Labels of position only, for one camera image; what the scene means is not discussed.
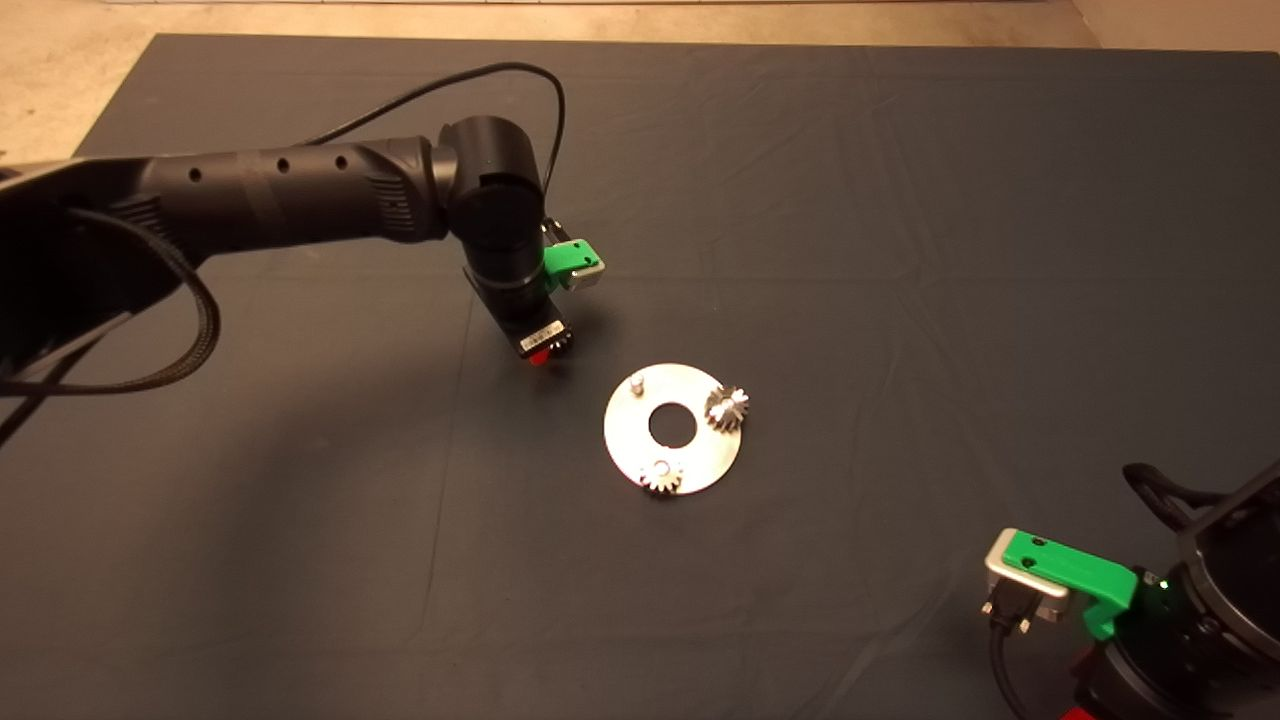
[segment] gear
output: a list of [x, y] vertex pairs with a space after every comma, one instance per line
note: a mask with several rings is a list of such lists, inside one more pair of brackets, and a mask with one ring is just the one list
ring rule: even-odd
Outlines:
[[707, 421], [722, 433], [731, 433], [742, 427], [750, 406], [745, 389], [721, 386], [707, 397]]
[[675, 495], [680, 489], [680, 468], [658, 460], [640, 470], [640, 487], [654, 495]]

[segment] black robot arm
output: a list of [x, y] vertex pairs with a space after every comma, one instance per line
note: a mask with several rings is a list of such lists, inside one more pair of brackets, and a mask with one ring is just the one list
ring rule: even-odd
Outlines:
[[452, 232], [466, 275], [527, 357], [567, 325], [543, 263], [543, 183], [516, 124], [474, 117], [410, 137], [0, 170], [0, 380], [178, 287], [140, 243], [68, 209], [164, 238], [191, 265], [221, 254]]

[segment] cable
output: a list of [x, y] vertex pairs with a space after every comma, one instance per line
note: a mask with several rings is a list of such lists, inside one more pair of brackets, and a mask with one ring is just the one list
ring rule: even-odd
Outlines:
[[991, 674], [996, 676], [996, 687], [1000, 688], [1000, 694], [1004, 696], [1005, 705], [1009, 706], [1009, 711], [1014, 714], [1014, 717], [1028, 720], [1030, 715], [1028, 715], [1023, 700], [1018, 697], [1014, 683], [1009, 679], [1009, 667], [1005, 664], [1005, 638], [1007, 637], [1007, 628], [996, 624], [991, 625], [991, 641], [987, 643], [987, 653], [991, 656]]
[[1174, 501], [1180, 500], [1188, 507], [1199, 509], [1217, 505], [1226, 495], [1183, 487], [1153, 465], [1132, 462], [1121, 468], [1121, 474], [1138, 498], [1156, 518], [1174, 532], [1192, 524], [1190, 515]]
[[494, 63], [492, 65], [483, 65], [479, 68], [472, 68], [470, 70], [462, 70], [461, 73], [454, 73], [452, 76], [445, 76], [439, 79], [434, 79], [426, 85], [410, 90], [403, 95], [393, 97], [387, 102], [383, 102], [381, 105], [374, 108], [372, 110], [369, 110], [367, 113], [360, 115], [358, 118], [347, 120], [346, 123], [342, 123], [340, 126], [328, 132], [323, 132], [317, 136], [303, 140], [298, 145], [324, 145], [334, 138], [347, 135], [348, 132], [356, 128], [364, 127], [371, 123], [372, 120], [385, 115], [387, 113], [390, 113], [397, 108], [407, 105], [408, 102], [412, 102], [413, 100], [417, 100], [419, 97], [429, 92], [434, 92], [436, 90], [448, 87], [451, 85], [457, 85], [460, 82], [467, 82], [484, 76], [492, 76], [494, 73], [502, 73], [502, 72], [522, 72], [522, 73], [535, 74], [538, 77], [545, 78], [556, 88], [556, 105], [557, 105], [556, 140], [552, 141], [552, 155], [547, 163], [547, 177], [543, 181], [543, 193], [545, 195], [550, 190], [552, 173], [556, 172], [556, 160], [557, 158], [559, 158], [561, 140], [564, 137], [564, 86], [561, 85], [559, 78], [556, 77], [556, 74], [552, 73], [550, 70], [529, 63]]
[[[97, 345], [97, 341], [86, 345], [72, 352], [70, 355], [59, 360], [49, 373], [41, 378], [42, 384], [55, 384], [67, 377], [67, 373], [81, 361], [88, 351]], [[18, 407], [14, 407], [13, 413], [0, 423], [0, 447], [4, 447], [9, 438], [12, 438], [22, 427], [40, 410], [40, 406], [47, 400], [47, 395], [32, 395], [26, 397]]]
[[61, 384], [58, 382], [0, 382], [0, 396], [44, 398], [68, 395], [120, 395], [164, 387], [198, 370], [209, 360], [209, 356], [214, 352], [214, 347], [218, 345], [218, 336], [221, 332], [221, 318], [218, 311], [218, 301], [214, 300], [214, 295], [205, 287], [204, 281], [196, 274], [195, 268], [191, 266], [186, 256], [169, 241], [142, 225], [127, 223], [92, 210], [68, 209], [67, 213], [82, 222], [132, 234], [155, 254], [183, 284], [191, 288], [191, 293], [196, 299], [196, 311], [200, 318], [196, 340], [180, 357], [168, 366], [141, 378], [99, 386]]

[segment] circular metal plate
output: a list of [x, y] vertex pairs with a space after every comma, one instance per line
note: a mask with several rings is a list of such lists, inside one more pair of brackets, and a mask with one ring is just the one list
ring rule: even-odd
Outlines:
[[[640, 395], [632, 389], [636, 375], [644, 378]], [[707, 423], [707, 396], [719, 386], [719, 380], [698, 368], [675, 363], [649, 365], [623, 379], [604, 409], [604, 445], [618, 470], [640, 486], [644, 473], [667, 462], [681, 473], [675, 495], [695, 493], [721, 479], [737, 457], [742, 433], [722, 433]], [[680, 405], [694, 415], [698, 430], [684, 447], [667, 447], [649, 433], [649, 416], [667, 404]]]

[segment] table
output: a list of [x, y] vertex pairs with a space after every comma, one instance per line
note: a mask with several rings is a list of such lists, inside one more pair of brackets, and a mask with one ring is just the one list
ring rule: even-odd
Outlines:
[[[516, 361], [452, 241], [207, 263], [206, 368], [0, 454], [6, 714], [1001, 717], [1000, 528], [1164, 569], [1121, 464], [1275, 459], [1275, 55], [161, 36], [82, 151], [285, 145], [499, 59], [570, 94], [549, 209], [609, 264], [575, 354]], [[502, 76], [361, 137], [500, 114], [545, 158], [553, 109]], [[74, 379], [191, 325], [177, 295]], [[675, 502], [600, 436], [658, 361], [753, 398]], [[1083, 642], [1011, 644], [1033, 707]]]

